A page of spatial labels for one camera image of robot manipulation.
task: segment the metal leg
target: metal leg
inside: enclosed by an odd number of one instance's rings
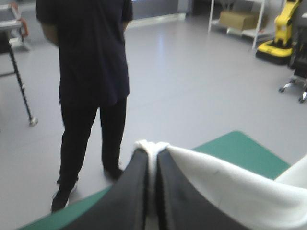
[[[263,12],[264,12],[264,6],[265,6],[265,0],[263,0],[262,3],[261,3],[260,14],[259,14],[257,28],[256,28],[256,32],[255,32],[255,37],[254,37],[254,42],[253,42],[253,49],[255,49],[256,45],[257,45],[257,40],[258,40],[259,31],[260,31],[261,23],[262,23]]]
[[[31,111],[30,111],[30,108],[29,108],[29,105],[28,105],[28,101],[27,101],[25,93],[24,93],[24,84],[23,84],[23,82],[21,80],[21,77],[20,77],[20,74],[19,74],[19,70],[18,70],[18,67],[17,67],[16,60],[15,60],[14,53],[13,53],[12,49],[10,49],[10,56],[11,56],[12,64],[14,66],[15,74],[17,76],[18,84],[19,84],[21,93],[23,95],[24,104],[25,104],[25,107],[27,109],[27,113],[28,113],[28,116],[29,116],[30,126],[32,127],[32,126],[35,126],[38,123],[38,119],[35,118],[35,117],[32,117],[32,114],[31,114]]]
[[[212,18],[213,18],[213,9],[214,9],[214,0],[211,0],[211,9],[210,9],[210,17],[209,17],[209,27],[208,27],[208,32],[211,31],[211,26],[212,26]]]
[[[288,84],[285,84],[283,87],[279,88],[278,91],[283,93],[286,88],[289,88],[289,87],[295,85],[295,83],[296,83],[296,80],[295,79],[291,79]]]

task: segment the green mat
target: green mat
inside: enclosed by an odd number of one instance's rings
[[[238,131],[226,134],[194,150],[213,155],[270,179],[276,179],[290,166]]]
[[[194,149],[213,155],[270,179],[275,179],[289,164],[241,132],[232,132]],[[85,213],[109,190],[90,196],[66,209],[20,230],[58,230]]]

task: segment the yellow floor scrubber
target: yellow floor scrubber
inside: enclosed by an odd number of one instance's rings
[[[302,0],[286,0],[282,13],[275,19],[275,39],[258,47],[256,56],[275,64],[285,65],[292,55],[292,16]]]

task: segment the black wheel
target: black wheel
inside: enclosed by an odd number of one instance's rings
[[[302,104],[302,103],[305,102],[305,99],[303,99],[302,97],[300,97],[300,98],[298,99],[298,102]]]

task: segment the wall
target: wall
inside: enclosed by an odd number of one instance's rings
[[[177,13],[178,0],[139,0],[133,2],[134,18],[148,18]]]

